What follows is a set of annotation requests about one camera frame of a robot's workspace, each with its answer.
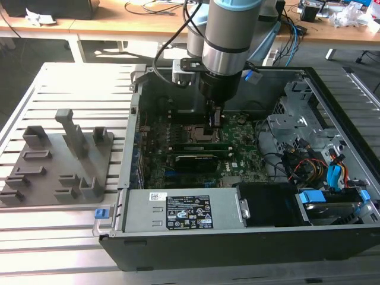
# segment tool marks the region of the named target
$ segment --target wooden desk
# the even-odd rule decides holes
[[[17,33],[22,32],[47,32],[47,33],[69,33],[69,28],[75,21],[74,19],[57,19],[55,25],[42,25],[41,27],[36,27],[29,23],[25,18],[19,17],[9,17],[7,12],[1,8],[2,15],[7,20],[7,22],[12,26]],[[0,17],[0,31],[12,31],[8,24]]]
[[[294,5],[298,2],[297,0],[288,0],[286,4]],[[297,10],[296,7],[285,6],[285,9],[295,25],[308,29],[307,34],[302,39],[302,43],[380,45],[380,33],[373,34],[367,30],[366,26],[335,28],[330,24],[329,19],[319,17],[316,17],[314,23],[303,22],[300,21],[300,14],[295,12]],[[276,39],[287,41],[289,39],[289,29],[282,27]]]
[[[298,0],[287,0],[285,9],[295,25],[308,29],[302,39],[302,47],[310,46],[315,48],[320,46],[325,48],[328,46],[331,49],[326,55],[327,60],[332,59],[337,49],[380,50],[380,33],[373,34],[366,26],[335,28],[330,24],[329,19],[319,17],[316,17],[314,23],[300,21],[300,14],[296,13],[296,7],[289,6],[295,5],[298,2]],[[266,65],[271,65],[271,61],[276,56],[277,49],[283,42],[288,41],[289,36],[289,28],[283,25],[268,53]]]
[[[101,0],[95,17],[91,21],[75,20],[70,27],[70,32],[78,33],[82,35],[81,37],[86,37],[86,34],[108,34],[154,36],[168,39],[183,24],[182,7],[173,11],[176,13],[174,16],[135,15],[126,11],[124,4],[125,0]],[[162,10],[172,6],[174,5],[154,3],[149,8]],[[128,9],[135,12],[145,12],[140,4],[130,4]],[[186,35],[185,29],[181,36],[185,37]]]
[[[4,17],[17,30],[21,37],[40,39],[64,39],[69,41],[75,62],[85,62],[81,40],[114,40],[121,43],[129,40],[149,40],[164,42],[183,24],[182,8],[175,10],[175,16],[168,15],[135,15],[124,10],[126,0],[100,0],[100,6],[93,20],[57,19],[57,25],[35,27],[24,18],[11,18],[5,11]],[[332,48],[327,59],[331,59],[335,49],[380,50],[380,33],[372,34],[367,28],[342,27],[334,28],[328,19],[322,18],[315,23],[301,22],[300,15],[294,13],[289,5],[297,0],[288,0],[286,10],[289,17],[308,29],[301,45]],[[171,4],[153,4],[153,10],[169,7]],[[129,5],[129,10],[144,12],[139,5]],[[175,42],[186,42],[185,29]],[[289,29],[282,27],[271,49],[273,55],[290,36]],[[16,37],[7,24],[0,20],[0,37]]]

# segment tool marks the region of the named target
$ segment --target power supply label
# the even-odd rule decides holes
[[[212,229],[210,196],[166,197],[166,227],[169,230]]]

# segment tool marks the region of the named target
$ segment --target desk leg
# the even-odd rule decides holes
[[[68,39],[68,42],[70,45],[72,57],[74,58],[74,62],[86,62],[86,57],[84,56],[81,41],[78,39]]]
[[[117,43],[118,43],[119,52],[120,53],[124,52],[124,42],[122,40],[118,40]]]
[[[271,67],[273,66],[274,60],[276,58],[278,50],[281,48],[282,42],[274,42],[269,50],[267,56],[264,58],[262,62],[262,66]]]
[[[332,60],[336,51],[337,51],[336,49],[329,49],[328,52],[327,52],[327,54],[326,54],[326,59],[328,61]]]
[[[16,45],[14,44],[11,37],[0,37],[0,43],[3,46],[7,46],[8,49],[15,49]]]

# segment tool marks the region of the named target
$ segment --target orange wire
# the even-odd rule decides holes
[[[302,164],[303,162],[305,162],[305,161],[310,161],[310,160],[313,160],[313,161],[316,161],[316,162],[320,162],[320,163],[322,163],[325,167],[327,167],[327,164],[326,164],[324,161],[322,161],[322,160],[319,160],[319,159],[303,159],[303,160],[301,160],[301,161],[297,164],[297,166],[296,166],[296,168],[293,170],[293,172],[295,172],[295,171],[301,166],[301,164]],[[290,175],[289,178],[288,178],[288,181],[290,181],[292,177],[293,177],[293,175]]]

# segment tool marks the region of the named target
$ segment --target blue plastic clip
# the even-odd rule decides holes
[[[95,210],[95,219],[109,219],[109,209],[96,209]]]
[[[364,202],[371,200],[371,196],[368,194],[367,190],[361,190],[359,194]]]
[[[305,190],[299,194],[302,204],[326,203],[326,199],[321,190]]]
[[[332,187],[335,192],[340,192],[341,189],[338,186],[338,181],[342,168],[339,165],[329,165],[327,169],[327,185]]]

